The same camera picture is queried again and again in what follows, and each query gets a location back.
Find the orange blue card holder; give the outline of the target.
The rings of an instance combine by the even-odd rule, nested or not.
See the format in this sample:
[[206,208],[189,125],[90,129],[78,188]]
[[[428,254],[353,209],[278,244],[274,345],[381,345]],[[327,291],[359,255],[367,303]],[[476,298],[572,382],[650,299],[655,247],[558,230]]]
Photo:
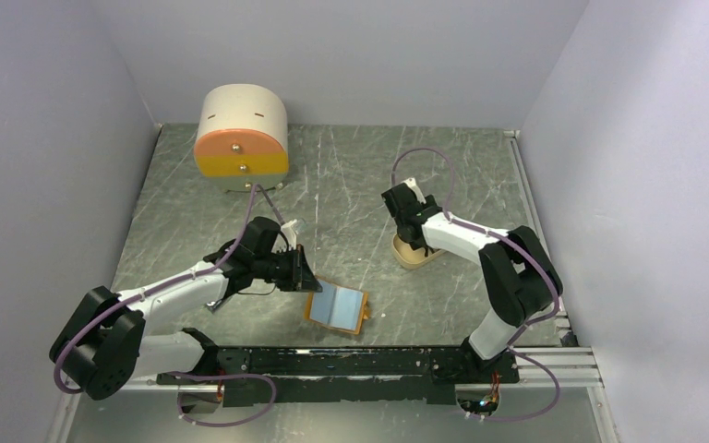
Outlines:
[[363,322],[371,317],[369,293],[321,277],[317,280],[321,291],[308,294],[304,320],[326,329],[358,335]]

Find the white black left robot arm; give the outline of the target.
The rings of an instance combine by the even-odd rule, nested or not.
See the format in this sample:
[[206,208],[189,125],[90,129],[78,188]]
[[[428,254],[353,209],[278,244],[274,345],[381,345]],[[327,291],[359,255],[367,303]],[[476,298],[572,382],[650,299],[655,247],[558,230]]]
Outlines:
[[199,330],[152,332],[194,308],[223,306],[256,280],[280,292],[322,292],[292,228],[256,217],[234,240],[172,277],[120,293],[104,286],[88,291],[49,351],[56,386],[99,401],[136,377],[167,374],[204,384],[221,375],[220,348]]

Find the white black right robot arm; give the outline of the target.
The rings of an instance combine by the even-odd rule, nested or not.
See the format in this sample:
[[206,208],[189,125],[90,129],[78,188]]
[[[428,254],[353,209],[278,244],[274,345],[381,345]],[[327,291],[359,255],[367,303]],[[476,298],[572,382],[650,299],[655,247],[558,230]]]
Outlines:
[[381,198],[396,224],[392,254],[406,269],[418,269],[443,253],[478,265],[487,288],[489,310],[464,340],[463,374],[485,381],[497,368],[496,356],[507,350],[534,321],[560,307],[562,281],[536,232],[521,225],[489,228],[456,217],[414,179],[383,192]]

